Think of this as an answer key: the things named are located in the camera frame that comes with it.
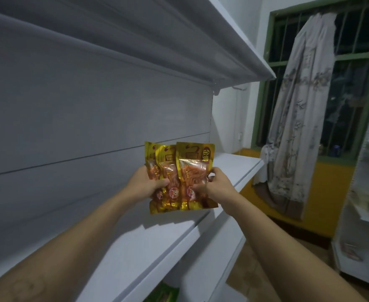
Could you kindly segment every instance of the floor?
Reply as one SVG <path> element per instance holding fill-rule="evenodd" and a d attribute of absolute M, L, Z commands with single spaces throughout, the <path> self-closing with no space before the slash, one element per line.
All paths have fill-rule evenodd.
<path fill-rule="evenodd" d="M 323 262 L 329 264 L 327 250 L 303 240 L 298 241 Z M 247 297 L 250 302 L 281 301 L 247 242 L 240 252 L 226 283 Z M 350 284 L 369 301 L 369 286 L 352 281 Z"/>

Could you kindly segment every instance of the white curtain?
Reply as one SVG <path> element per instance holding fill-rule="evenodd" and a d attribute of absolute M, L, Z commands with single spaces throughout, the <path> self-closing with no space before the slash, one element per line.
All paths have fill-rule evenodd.
<path fill-rule="evenodd" d="M 311 16 L 296 36 L 261 151 L 265 166 L 254 178 L 257 194 L 292 218 L 303 217 L 317 160 L 335 60 L 336 16 Z"/>

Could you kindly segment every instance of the forearm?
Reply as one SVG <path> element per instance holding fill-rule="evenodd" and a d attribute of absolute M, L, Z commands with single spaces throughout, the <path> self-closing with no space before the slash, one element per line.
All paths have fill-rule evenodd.
<path fill-rule="evenodd" d="M 283 301 L 365 301 L 344 279 L 241 195 L 232 215 Z"/>
<path fill-rule="evenodd" d="M 3 275 L 0 302 L 73 299 L 101 258 L 130 197 L 123 190 Z"/>

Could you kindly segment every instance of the snack package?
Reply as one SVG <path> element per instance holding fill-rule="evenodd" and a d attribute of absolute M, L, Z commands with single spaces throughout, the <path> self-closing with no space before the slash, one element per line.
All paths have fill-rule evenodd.
<path fill-rule="evenodd" d="M 176 302 L 178 295 L 178 288 L 171 287 L 161 282 L 143 302 Z"/>
<path fill-rule="evenodd" d="M 156 151 L 160 144 L 145 142 L 145 165 L 147 166 L 148 177 L 153 180 L 160 178 L 161 171 L 156 162 Z M 151 214 L 163 213 L 166 209 L 162 205 L 162 190 L 158 189 L 152 195 L 152 200 L 149 203 L 149 212 Z"/>
<path fill-rule="evenodd" d="M 215 144 L 184 143 L 176 144 L 176 164 L 181 182 L 182 204 L 180 210 L 217 208 L 218 204 L 207 194 L 196 194 L 194 184 L 207 183 L 214 161 Z"/>
<path fill-rule="evenodd" d="M 160 178 L 170 183 L 162 188 L 162 207 L 169 211 L 178 210 L 181 204 L 180 180 L 176 166 L 176 145 L 161 145 L 157 149 L 156 161 L 161 170 Z"/>

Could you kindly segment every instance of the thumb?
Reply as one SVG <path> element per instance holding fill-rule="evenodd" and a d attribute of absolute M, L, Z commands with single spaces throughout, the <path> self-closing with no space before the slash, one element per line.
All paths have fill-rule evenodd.
<path fill-rule="evenodd" d="M 193 190 L 198 193 L 206 193 L 207 194 L 207 184 L 195 184 L 193 185 Z"/>
<path fill-rule="evenodd" d="M 169 184 L 169 179 L 161 179 L 155 181 L 155 189 L 165 187 Z"/>

